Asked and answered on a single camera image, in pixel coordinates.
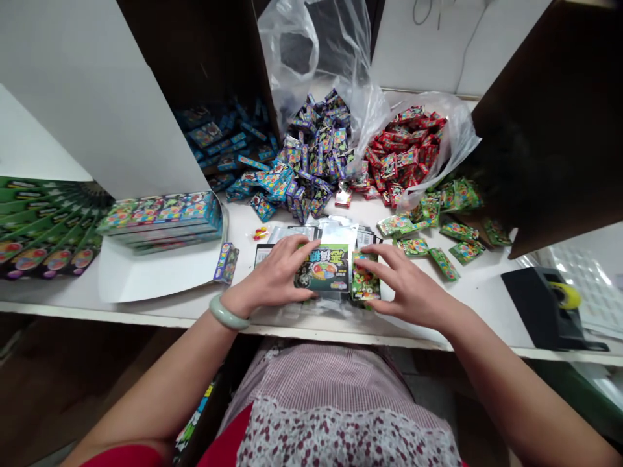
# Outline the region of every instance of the green bracelet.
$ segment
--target green bracelet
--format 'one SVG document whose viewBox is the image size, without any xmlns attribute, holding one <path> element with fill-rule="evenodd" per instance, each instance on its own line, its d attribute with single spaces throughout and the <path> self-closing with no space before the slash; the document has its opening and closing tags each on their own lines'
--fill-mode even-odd
<svg viewBox="0 0 623 467">
<path fill-rule="evenodd" d="M 221 323 L 224 327 L 232 329 L 234 331 L 242 331 L 249 327 L 249 320 L 237 317 L 231 311 L 223 306 L 221 303 L 221 295 L 218 294 L 210 300 L 210 311 L 216 318 L 216 321 Z"/>
</svg>

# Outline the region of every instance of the white shelf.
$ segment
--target white shelf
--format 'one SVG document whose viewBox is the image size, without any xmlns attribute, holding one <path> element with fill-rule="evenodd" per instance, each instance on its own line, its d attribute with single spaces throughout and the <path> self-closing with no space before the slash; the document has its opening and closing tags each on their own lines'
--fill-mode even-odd
<svg viewBox="0 0 623 467">
<path fill-rule="evenodd" d="M 349 210 L 329 206 L 328 214 L 348 215 L 356 221 L 374 226 L 390 214 L 380 200 L 364 201 L 356 195 Z M 262 225 L 251 207 L 244 204 L 227 204 L 230 211 L 228 238 L 240 249 L 234 275 L 234 283 L 240 282 L 253 268 L 257 243 L 252 233 Z M 293 224 L 291 215 L 280 210 L 267 225 Z M 438 230 L 424 231 L 423 237 L 430 246 L 444 251 L 456 242 Z M 611 353 L 597 352 L 551 352 L 534 348 L 530 336 L 502 283 L 500 275 L 517 269 L 515 261 L 509 261 L 504 253 L 486 252 L 482 257 L 463 267 L 453 261 L 462 275 L 455 283 L 444 282 L 436 266 L 428 258 L 415 259 L 416 264 L 439 282 L 457 299 L 465 302 L 488 323 L 488 325 L 521 356 L 552 360 L 588 361 L 623 366 L 623 344 L 606 341 Z M 69 318 L 151 324 L 185 328 L 207 309 L 214 294 L 223 290 L 220 285 L 204 285 L 195 289 L 154 300 L 126 304 L 108 304 L 99 299 L 99 267 L 93 264 L 81 278 L 58 278 L 53 281 L 24 280 L 0 281 L 0 311 L 17 311 L 37 315 Z M 249 333 L 341 341 L 360 344 L 385 344 L 403 347 L 437 348 L 451 350 L 445 342 L 425 340 L 399 329 L 372 313 L 363 313 L 356 319 L 345 319 L 335 314 L 292 315 L 275 310 L 260 310 L 252 318 Z"/>
</svg>

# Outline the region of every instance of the person's right hand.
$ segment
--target person's right hand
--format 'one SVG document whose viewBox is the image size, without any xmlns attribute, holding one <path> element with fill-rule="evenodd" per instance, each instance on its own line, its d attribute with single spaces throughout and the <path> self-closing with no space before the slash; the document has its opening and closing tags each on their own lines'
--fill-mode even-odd
<svg viewBox="0 0 623 467">
<path fill-rule="evenodd" d="M 382 256 L 389 267 L 370 261 L 356 259 L 355 264 L 376 274 L 390 286 L 396 296 L 392 302 L 369 300 L 367 303 L 383 315 L 397 317 L 403 321 L 426 326 L 444 333 L 456 323 L 458 315 L 470 311 L 467 305 L 456 300 L 431 277 L 413 264 L 393 245 L 367 245 L 362 253 Z"/>
</svg>

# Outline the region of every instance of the wrist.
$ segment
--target wrist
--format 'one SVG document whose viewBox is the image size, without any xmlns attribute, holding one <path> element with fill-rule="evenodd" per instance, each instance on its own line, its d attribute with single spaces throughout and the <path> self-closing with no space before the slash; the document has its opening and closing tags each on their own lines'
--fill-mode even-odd
<svg viewBox="0 0 623 467">
<path fill-rule="evenodd" d="M 221 295 L 221 304 L 230 313 L 242 319 L 248 319 L 257 308 L 248 295 L 241 291 L 237 285 L 230 287 Z"/>
</svg>

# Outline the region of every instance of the clear plastic bag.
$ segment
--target clear plastic bag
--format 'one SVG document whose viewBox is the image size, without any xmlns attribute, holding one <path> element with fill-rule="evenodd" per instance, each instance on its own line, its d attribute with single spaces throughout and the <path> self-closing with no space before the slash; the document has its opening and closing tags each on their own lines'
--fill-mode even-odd
<svg viewBox="0 0 623 467">
<path fill-rule="evenodd" d="M 368 121 L 389 112 L 370 78 L 370 19 L 365 0 L 271 0 L 258 20 L 279 129 L 312 93 L 335 88 L 351 112 L 350 146 Z M 360 167 L 362 153 L 349 165 Z"/>
<path fill-rule="evenodd" d="M 387 101 L 387 113 L 376 114 L 374 118 L 368 119 L 362 128 L 360 144 L 355 150 L 360 157 L 363 156 L 370 140 L 382 131 L 397 114 L 409 107 L 421 105 L 426 108 L 427 112 L 437 112 L 448 119 L 444 127 L 439 155 L 433 167 L 424 181 L 418 186 L 405 190 L 400 200 L 398 210 L 406 211 L 417 205 L 426 188 L 436 184 L 465 160 L 478 146 L 481 138 L 476 135 L 469 108 L 455 95 L 440 92 L 412 94 L 387 91 L 384 93 L 384 98 Z"/>
</svg>

